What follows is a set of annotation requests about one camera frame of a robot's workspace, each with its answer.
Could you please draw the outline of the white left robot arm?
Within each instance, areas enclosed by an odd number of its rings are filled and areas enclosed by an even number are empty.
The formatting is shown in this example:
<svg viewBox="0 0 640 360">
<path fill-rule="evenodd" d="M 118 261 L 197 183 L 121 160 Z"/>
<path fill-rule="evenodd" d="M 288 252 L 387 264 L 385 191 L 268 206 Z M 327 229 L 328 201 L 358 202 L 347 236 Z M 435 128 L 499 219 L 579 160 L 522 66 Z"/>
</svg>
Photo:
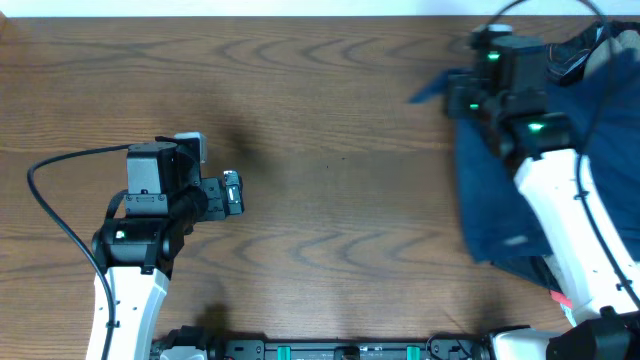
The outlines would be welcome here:
<svg viewBox="0 0 640 360">
<path fill-rule="evenodd" d="M 200 222 L 244 212 L 238 172 L 200 179 L 174 194 L 113 196 L 92 239 L 98 265 L 88 359 L 149 359 L 174 260 Z"/>
</svg>

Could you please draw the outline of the dark blue denim shorts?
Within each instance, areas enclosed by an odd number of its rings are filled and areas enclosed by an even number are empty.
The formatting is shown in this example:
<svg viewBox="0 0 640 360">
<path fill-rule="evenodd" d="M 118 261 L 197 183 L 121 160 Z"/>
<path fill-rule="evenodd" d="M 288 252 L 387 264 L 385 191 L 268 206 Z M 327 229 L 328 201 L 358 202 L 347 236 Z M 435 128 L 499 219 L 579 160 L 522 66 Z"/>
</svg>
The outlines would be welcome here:
<svg viewBox="0 0 640 360">
<path fill-rule="evenodd" d="M 603 201 L 633 259 L 639 257 L 639 64 L 618 65 L 606 77 L 568 87 L 548 84 L 549 109 L 563 112 L 584 132 L 602 104 L 603 86 L 613 99 L 591 138 L 587 154 Z M 472 257 L 544 288 L 558 290 L 543 261 L 551 249 L 513 176 L 494 157 L 478 128 L 455 121 L 454 163 L 463 237 Z"/>
</svg>

